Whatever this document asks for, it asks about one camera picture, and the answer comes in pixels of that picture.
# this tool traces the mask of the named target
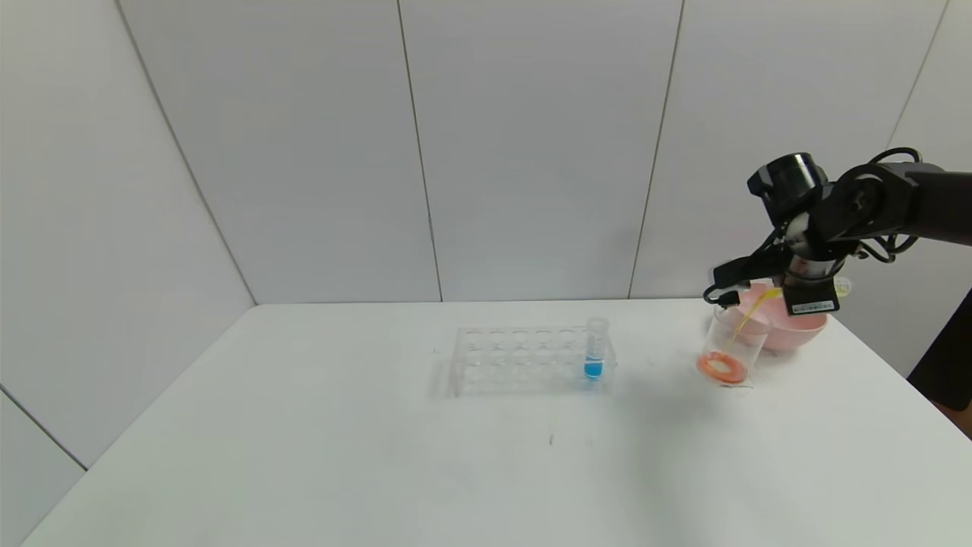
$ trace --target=test tube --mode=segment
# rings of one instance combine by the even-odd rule
[[[587,320],[587,355],[584,357],[584,374],[592,380],[600,378],[604,372],[608,326],[608,320],[604,317],[591,317]]]

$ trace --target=clear plastic cup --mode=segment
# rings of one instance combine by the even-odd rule
[[[739,308],[715,307],[706,345],[696,363],[703,374],[730,385],[742,383],[749,376],[773,321],[758,312],[744,319]]]

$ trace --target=panel seam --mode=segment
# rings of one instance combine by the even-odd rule
[[[672,90],[672,76],[675,74],[675,58],[678,53],[678,39],[681,37],[681,21],[685,14],[685,0],[681,0],[678,8],[678,25],[675,30],[675,43],[672,45],[672,62],[669,64],[669,78],[665,85],[665,98],[662,100],[662,116],[658,120],[658,137],[655,139],[655,152],[651,159],[651,171],[648,174],[648,188],[644,193],[644,211],[642,213],[642,226],[638,230],[638,246],[635,247],[635,263],[631,266],[631,282],[628,284],[628,300],[631,300],[631,293],[635,288],[635,272],[638,271],[638,257],[642,253],[642,239],[644,238],[644,221],[648,216],[648,199],[651,197],[651,186],[655,178],[655,167],[658,166],[658,150],[662,144],[662,129],[665,127],[665,114],[668,112],[669,93]]]
[[[399,8],[399,30],[401,31],[401,52],[405,58],[405,76],[408,79],[408,98],[412,103],[412,121],[415,123],[415,144],[419,151],[419,168],[422,171],[422,189],[425,191],[426,211],[429,213],[429,238],[432,240],[432,258],[435,265],[435,283],[438,284],[438,300],[442,298],[442,274],[438,270],[438,253],[435,249],[435,230],[432,225],[432,203],[429,201],[429,183],[426,182],[425,158],[422,156],[422,137],[419,135],[419,115],[415,109],[415,90],[412,88],[412,69],[408,64],[408,46],[405,45],[405,23],[401,17],[401,0],[395,1]]]
[[[891,130],[891,136],[887,139],[887,145],[885,150],[891,147],[891,143],[894,142],[894,134],[898,132],[898,126],[901,125],[901,120],[905,117],[905,111],[908,110],[908,103],[911,102],[911,97],[915,93],[915,88],[918,86],[918,80],[921,78],[921,72],[924,70],[924,64],[928,61],[928,56],[931,55],[931,49],[935,47],[935,39],[938,38],[938,31],[942,28],[942,21],[945,20],[945,12],[949,10],[949,3],[952,0],[945,0],[945,6],[942,7],[942,14],[938,16],[938,23],[935,25],[935,31],[931,33],[931,40],[928,42],[928,49],[924,51],[924,57],[921,58],[921,64],[918,65],[918,74],[915,75],[915,81],[912,82],[911,88],[908,90],[908,96],[905,97],[905,104],[901,107],[901,113],[898,114],[898,119],[894,122],[894,129]]]
[[[70,457],[72,461],[77,463],[78,467],[81,467],[82,470],[87,472],[87,466],[81,463],[81,461],[78,459],[77,456],[74,455],[74,453],[67,450],[67,447],[65,447],[60,441],[58,441],[57,438],[53,436],[53,433],[51,433],[49,429],[44,427],[44,425],[33,414],[31,414],[30,411],[28,411],[27,408],[24,407],[20,403],[20,401],[18,401],[17,398],[10,392],[10,390],[7,389],[7,387],[2,383],[0,383],[0,393],[3,393],[8,399],[10,399],[10,402],[14,403],[14,406],[17,407],[23,413],[23,415],[27,417],[27,419],[32,421],[34,425],[36,425],[37,428],[41,430],[41,432],[43,432],[49,439],[51,439],[51,442],[57,445],[57,447],[60,448],[61,451],[64,452],[68,457]]]
[[[149,67],[145,64],[145,59],[142,57],[142,51],[138,48],[138,42],[135,41],[135,34],[131,30],[131,25],[128,24],[128,17],[125,16],[124,10],[122,9],[122,1],[115,0],[115,6],[118,8],[119,15],[121,16],[121,23],[124,25],[125,32],[128,34],[128,41],[131,42],[131,47],[135,50],[135,56],[138,57],[138,64],[142,67],[142,74],[145,75],[145,81],[149,84],[149,90],[152,92],[152,97],[156,101],[158,112],[161,113],[162,119],[165,121],[165,126],[169,129],[169,135],[172,136],[172,141],[176,144],[176,150],[179,151],[179,157],[182,158],[183,165],[186,167],[186,171],[189,173],[189,177],[192,181],[193,187],[195,188],[196,195],[199,197],[199,201],[202,203],[206,214],[209,215],[209,219],[213,221],[213,227],[216,229],[216,234],[220,237],[220,242],[223,244],[223,248],[226,249],[226,254],[229,256],[229,261],[232,263],[233,267],[236,268],[236,274],[239,275],[240,280],[243,281],[243,287],[250,295],[251,303],[255,305],[257,303],[257,299],[253,295],[253,290],[250,288],[250,283],[247,282],[246,276],[243,275],[243,270],[240,269],[239,262],[237,262],[236,257],[233,255],[232,249],[229,248],[229,243],[226,242],[226,236],[223,234],[223,230],[220,228],[220,223],[216,222],[216,215],[213,214],[213,209],[209,206],[209,201],[207,201],[205,196],[202,194],[202,189],[199,187],[199,181],[196,179],[195,172],[192,170],[189,159],[186,157],[186,152],[183,150],[182,143],[179,142],[179,137],[176,136],[176,131],[172,127],[172,122],[169,121],[169,116],[165,113],[165,108],[162,107],[162,100],[158,97],[158,90],[156,90],[156,85],[152,81],[152,76],[149,74]]]

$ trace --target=label sticker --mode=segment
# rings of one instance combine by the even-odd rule
[[[800,313],[815,313],[817,311],[827,311],[834,310],[837,306],[832,300],[823,300],[820,302],[808,302],[807,304],[795,304],[790,307],[793,313],[799,315]]]

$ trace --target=white wall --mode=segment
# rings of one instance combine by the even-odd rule
[[[111,0],[3,9],[0,381],[91,464],[252,301]]]
[[[892,146],[913,146],[942,168],[972,172],[972,2],[953,0]],[[854,289],[838,316],[907,376],[972,287],[972,249],[920,241],[892,265],[853,261]]]
[[[257,302],[437,301],[396,0],[122,0]]]
[[[84,471],[0,394],[0,545],[17,547]]]
[[[626,298],[680,0],[401,0],[450,300]]]
[[[944,0],[686,0],[632,297],[696,297],[771,225],[746,180],[806,151],[828,175],[894,129]]]

